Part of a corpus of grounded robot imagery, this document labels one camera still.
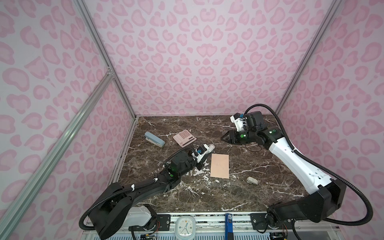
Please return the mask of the peach paper envelope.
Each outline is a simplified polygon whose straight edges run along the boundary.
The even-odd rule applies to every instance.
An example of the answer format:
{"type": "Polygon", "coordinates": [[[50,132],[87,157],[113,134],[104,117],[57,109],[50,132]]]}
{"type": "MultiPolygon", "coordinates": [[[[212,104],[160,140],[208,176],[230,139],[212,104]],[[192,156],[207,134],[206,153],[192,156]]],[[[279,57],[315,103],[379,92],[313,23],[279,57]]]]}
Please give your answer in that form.
{"type": "Polygon", "coordinates": [[[212,154],[211,177],[229,179],[229,155],[212,154]]]}

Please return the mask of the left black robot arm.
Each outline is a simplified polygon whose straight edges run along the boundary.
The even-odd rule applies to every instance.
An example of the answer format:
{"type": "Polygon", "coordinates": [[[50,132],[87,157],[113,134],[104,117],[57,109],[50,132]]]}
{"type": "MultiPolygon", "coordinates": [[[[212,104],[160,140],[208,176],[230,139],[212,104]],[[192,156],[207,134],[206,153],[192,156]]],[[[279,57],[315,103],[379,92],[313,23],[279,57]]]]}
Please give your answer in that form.
{"type": "Polygon", "coordinates": [[[154,177],[145,181],[122,186],[110,184],[100,197],[83,213],[79,227],[84,231],[96,231],[99,238],[106,240],[121,228],[155,225],[157,213],[148,204],[138,203],[158,194],[164,194],[181,183],[181,178],[194,168],[201,170],[214,145],[198,148],[184,147],[169,156],[164,168],[154,177]]]}

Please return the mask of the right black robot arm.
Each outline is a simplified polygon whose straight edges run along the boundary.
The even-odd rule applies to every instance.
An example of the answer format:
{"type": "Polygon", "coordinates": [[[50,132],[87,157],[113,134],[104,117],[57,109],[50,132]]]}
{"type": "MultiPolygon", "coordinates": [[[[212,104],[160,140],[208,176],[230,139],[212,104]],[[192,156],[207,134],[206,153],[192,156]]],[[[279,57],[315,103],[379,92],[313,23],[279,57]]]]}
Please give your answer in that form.
{"type": "Polygon", "coordinates": [[[255,104],[243,114],[230,117],[236,126],[221,138],[231,145],[257,145],[280,159],[302,183],[308,195],[286,203],[268,207],[265,224],[277,228],[285,221],[326,221],[342,226],[362,226],[369,223],[374,210],[368,198],[352,183],[304,156],[291,142],[278,115],[265,104],[255,104]],[[345,192],[351,189],[363,201],[366,215],[357,221],[330,219],[341,208],[345,192]]]}

